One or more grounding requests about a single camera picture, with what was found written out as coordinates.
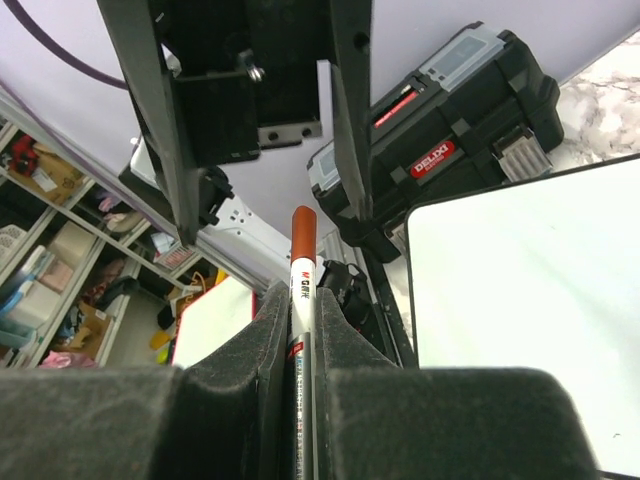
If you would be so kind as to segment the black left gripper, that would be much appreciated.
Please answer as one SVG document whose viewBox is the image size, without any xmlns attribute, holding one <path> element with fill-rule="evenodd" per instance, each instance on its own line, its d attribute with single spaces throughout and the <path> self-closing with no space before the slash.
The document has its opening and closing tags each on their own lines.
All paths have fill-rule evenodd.
<svg viewBox="0 0 640 480">
<path fill-rule="evenodd" d="M 199 230 L 196 164 L 248 162 L 322 135 L 317 65 L 330 57 L 330 22 L 336 166 L 356 217 L 372 217 L 370 1 L 98 5 L 183 244 Z"/>
</svg>

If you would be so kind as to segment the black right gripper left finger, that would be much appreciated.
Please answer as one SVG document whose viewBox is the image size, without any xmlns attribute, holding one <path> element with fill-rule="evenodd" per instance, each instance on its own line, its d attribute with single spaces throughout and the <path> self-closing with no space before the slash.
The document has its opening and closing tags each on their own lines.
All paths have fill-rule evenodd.
<svg viewBox="0 0 640 480">
<path fill-rule="evenodd" d="M 5 479 L 274 479 L 289 290 L 180 369 L 7 370 Z"/>
</svg>

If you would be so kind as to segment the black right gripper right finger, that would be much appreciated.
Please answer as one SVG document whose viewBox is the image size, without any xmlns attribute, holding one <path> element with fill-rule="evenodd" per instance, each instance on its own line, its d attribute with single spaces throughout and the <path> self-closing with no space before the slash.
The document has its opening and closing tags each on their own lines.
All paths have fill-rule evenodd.
<svg viewBox="0 0 640 480">
<path fill-rule="evenodd" d="M 316 300 L 323 479 L 596 479 L 574 405 L 535 369 L 403 369 Z"/>
</svg>

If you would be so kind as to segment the red capped whiteboard marker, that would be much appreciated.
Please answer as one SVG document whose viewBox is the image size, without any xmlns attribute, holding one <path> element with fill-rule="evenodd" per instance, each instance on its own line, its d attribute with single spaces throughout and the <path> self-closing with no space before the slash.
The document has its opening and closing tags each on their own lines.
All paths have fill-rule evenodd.
<svg viewBox="0 0 640 480">
<path fill-rule="evenodd" d="M 313 326 L 316 299 L 316 227 L 314 210 L 298 207 L 292 217 L 289 293 L 290 332 L 287 360 L 291 379 L 291 473 L 314 477 Z"/>
</svg>

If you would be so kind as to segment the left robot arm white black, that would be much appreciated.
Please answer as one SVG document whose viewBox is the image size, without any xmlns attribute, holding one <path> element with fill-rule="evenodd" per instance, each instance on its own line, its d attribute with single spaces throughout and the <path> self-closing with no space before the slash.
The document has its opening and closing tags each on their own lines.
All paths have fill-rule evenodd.
<svg viewBox="0 0 640 480">
<path fill-rule="evenodd" d="M 223 167 L 322 132 L 317 65 L 331 67 L 335 164 L 367 220 L 371 186 L 369 1 L 103 1 L 159 189 L 183 245 L 200 231 L 287 278 L 286 240 Z"/>
</svg>

